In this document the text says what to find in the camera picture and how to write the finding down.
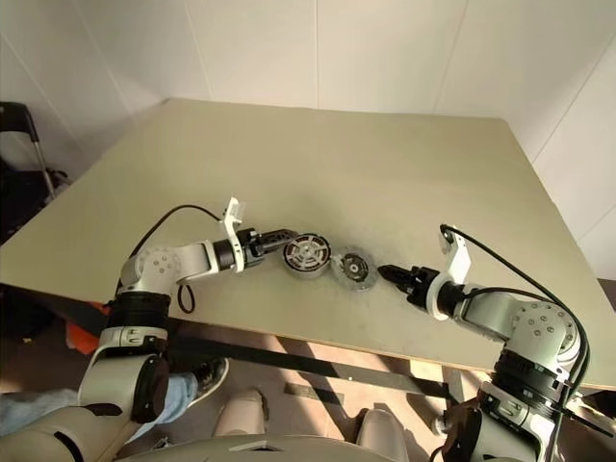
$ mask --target black chair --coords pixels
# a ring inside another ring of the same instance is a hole
[[[49,197],[55,197],[55,187],[66,175],[47,169],[37,128],[25,104],[0,102],[0,132],[27,134],[37,152],[40,167],[40,171],[18,171],[0,158],[0,244],[3,244],[45,206]]]

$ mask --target white wall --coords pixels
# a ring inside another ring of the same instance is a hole
[[[0,32],[0,97],[73,176],[170,96],[503,117],[616,278],[614,0],[2,0]]]

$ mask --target sneaker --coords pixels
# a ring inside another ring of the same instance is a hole
[[[196,396],[188,405],[193,406],[202,399],[215,392],[229,373],[229,360],[227,358],[214,358],[206,361],[192,371],[198,384]]]

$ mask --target beige tabletop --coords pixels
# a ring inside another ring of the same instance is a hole
[[[438,226],[455,224],[551,288],[584,324],[585,384],[616,389],[614,313],[507,124],[498,119],[378,115],[187,100],[162,105],[0,249],[0,281],[84,300],[114,294],[127,255],[181,203],[222,212],[246,202],[244,225],[359,245],[378,264],[442,269]],[[150,244],[219,240],[196,211]],[[471,246],[469,281],[529,289]],[[331,274],[289,275],[278,256],[193,286],[180,319],[492,369],[501,345],[436,321],[380,280],[351,293]]]

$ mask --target orange object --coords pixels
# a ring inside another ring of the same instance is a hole
[[[101,313],[109,315],[110,309],[108,306],[105,306],[102,303],[96,303],[94,301],[89,302],[89,304]],[[75,345],[75,349],[82,354],[91,354],[98,347],[98,337],[90,334],[77,324],[73,324],[69,321],[66,322],[66,335],[68,336],[70,342]]]

